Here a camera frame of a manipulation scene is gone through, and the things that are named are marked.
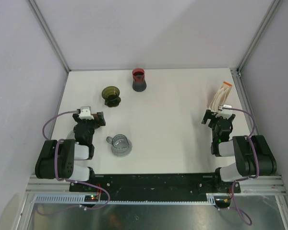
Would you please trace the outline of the orange coffee filter box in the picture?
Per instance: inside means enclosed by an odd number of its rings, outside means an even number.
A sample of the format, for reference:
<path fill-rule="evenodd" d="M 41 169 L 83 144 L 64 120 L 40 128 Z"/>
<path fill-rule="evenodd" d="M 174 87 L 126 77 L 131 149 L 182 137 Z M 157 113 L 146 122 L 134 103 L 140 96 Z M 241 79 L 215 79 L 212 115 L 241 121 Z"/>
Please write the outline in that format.
<path fill-rule="evenodd" d="M 228 98 L 232 89 L 232 84 L 224 81 L 222 86 L 218 89 L 216 94 L 214 95 L 208 109 L 212 112 L 217 112 L 219 110 L 219 106 L 222 106 L 226 99 Z"/>

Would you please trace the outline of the clear glass server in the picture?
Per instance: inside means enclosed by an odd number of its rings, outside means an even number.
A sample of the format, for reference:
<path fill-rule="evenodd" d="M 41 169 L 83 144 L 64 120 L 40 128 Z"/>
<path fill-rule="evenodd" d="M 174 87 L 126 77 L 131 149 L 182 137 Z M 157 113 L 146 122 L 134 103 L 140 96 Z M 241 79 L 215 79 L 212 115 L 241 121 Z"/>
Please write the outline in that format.
<path fill-rule="evenodd" d="M 123 134 L 107 137 L 106 141 L 111 145 L 111 151 L 117 157 L 125 157 L 132 151 L 131 141 Z"/>

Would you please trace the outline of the clear ribbed glass dripper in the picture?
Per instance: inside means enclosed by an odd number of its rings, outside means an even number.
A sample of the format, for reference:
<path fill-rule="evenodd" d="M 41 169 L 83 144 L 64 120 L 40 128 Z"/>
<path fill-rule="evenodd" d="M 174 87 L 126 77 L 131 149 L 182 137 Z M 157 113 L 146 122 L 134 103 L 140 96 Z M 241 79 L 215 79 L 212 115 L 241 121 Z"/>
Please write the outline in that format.
<path fill-rule="evenodd" d="M 74 132 L 71 131 L 71 132 L 67 135 L 66 139 L 75 139 L 75 134 L 74 134 Z"/>

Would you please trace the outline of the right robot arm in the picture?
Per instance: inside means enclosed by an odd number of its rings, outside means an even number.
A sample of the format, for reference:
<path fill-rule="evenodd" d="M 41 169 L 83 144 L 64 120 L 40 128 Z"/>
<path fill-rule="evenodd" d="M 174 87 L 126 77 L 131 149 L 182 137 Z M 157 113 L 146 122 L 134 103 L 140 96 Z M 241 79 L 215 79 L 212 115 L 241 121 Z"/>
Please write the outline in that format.
<path fill-rule="evenodd" d="M 214 172 L 212 188 L 217 192 L 236 187 L 245 180 L 274 175 L 277 170 L 265 137 L 254 134 L 253 130 L 243 131 L 236 118 L 237 111 L 223 105 L 216 111 L 207 109 L 202 119 L 202 124 L 211 129 L 211 154 L 231 161 Z"/>

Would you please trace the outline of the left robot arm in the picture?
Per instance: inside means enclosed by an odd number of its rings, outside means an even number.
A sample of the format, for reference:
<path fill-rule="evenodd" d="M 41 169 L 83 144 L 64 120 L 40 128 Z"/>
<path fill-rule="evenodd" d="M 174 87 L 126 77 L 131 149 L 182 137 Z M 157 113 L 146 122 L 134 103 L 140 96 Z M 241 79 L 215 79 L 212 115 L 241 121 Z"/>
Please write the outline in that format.
<path fill-rule="evenodd" d="M 96 187 L 94 170 L 75 162 L 93 158 L 93 136 L 96 129 L 106 125 L 104 113 L 92 114 L 88 107 L 84 107 L 61 115 L 70 113 L 76 122 L 73 131 L 68 139 L 46 138 L 36 162 L 35 175 L 39 179 L 80 181 L 80 187 L 90 192 Z"/>

